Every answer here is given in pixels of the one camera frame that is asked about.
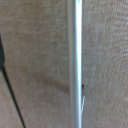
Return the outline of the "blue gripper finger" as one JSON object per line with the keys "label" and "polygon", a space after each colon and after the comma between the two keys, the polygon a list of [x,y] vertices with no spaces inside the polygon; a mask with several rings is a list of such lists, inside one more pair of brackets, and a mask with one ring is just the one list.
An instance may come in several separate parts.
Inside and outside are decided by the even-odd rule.
{"label": "blue gripper finger", "polygon": [[2,69],[4,62],[5,62],[5,55],[4,55],[2,40],[1,40],[1,36],[0,36],[0,69]]}

